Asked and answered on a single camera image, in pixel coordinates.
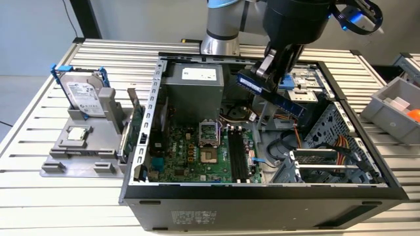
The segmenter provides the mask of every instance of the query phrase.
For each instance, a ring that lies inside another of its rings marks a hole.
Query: black cable bundle
[[[280,160],[280,161],[284,161],[285,157],[277,157],[275,156],[273,154],[271,154],[271,148],[277,144],[280,143],[288,150],[295,150],[297,147],[293,147],[292,145],[287,144],[284,142],[284,138],[289,135],[292,135],[295,133],[293,130],[287,130],[284,131],[281,134],[280,134],[280,138],[275,139],[268,145],[267,145],[267,148],[265,148],[265,152],[268,154],[268,156],[271,158],[273,158],[275,160]]]

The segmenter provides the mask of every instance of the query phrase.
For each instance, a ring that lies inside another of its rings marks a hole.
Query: circuit board
[[[164,156],[163,168],[149,175],[151,181],[159,182],[211,182],[232,183],[231,160],[227,130],[220,131],[217,148],[200,147],[199,127],[172,127],[168,138],[168,149]],[[252,133],[243,132],[244,150],[255,151]],[[249,175],[249,181],[261,183],[259,168]]]

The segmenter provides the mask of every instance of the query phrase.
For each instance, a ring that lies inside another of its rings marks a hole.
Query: expansion slot
[[[247,182],[248,168],[245,162],[245,149],[241,129],[231,127],[228,131],[232,181]]]

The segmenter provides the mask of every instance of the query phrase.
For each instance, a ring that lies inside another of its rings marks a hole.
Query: gray plastic holder
[[[372,95],[372,101],[360,115],[404,144],[419,145],[420,123],[384,101],[396,97],[409,103],[408,110],[420,109],[420,88],[397,77]]]

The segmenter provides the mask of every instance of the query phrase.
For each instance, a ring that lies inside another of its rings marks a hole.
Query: aluminum workbench
[[[125,92],[136,88],[147,102],[157,52],[199,53],[199,44],[135,43],[87,39],[73,43],[61,64],[105,66],[116,99],[131,106]],[[263,46],[241,46],[241,55],[263,57]],[[305,60],[321,60],[360,113],[384,81],[356,52],[305,49]],[[0,144],[0,235],[139,235],[144,232],[127,206],[120,206],[123,180],[43,178],[39,170],[68,118],[68,101],[53,78],[45,81]],[[399,178],[411,202],[345,231],[168,232],[172,235],[420,235],[420,146],[399,143],[363,120],[377,149]]]

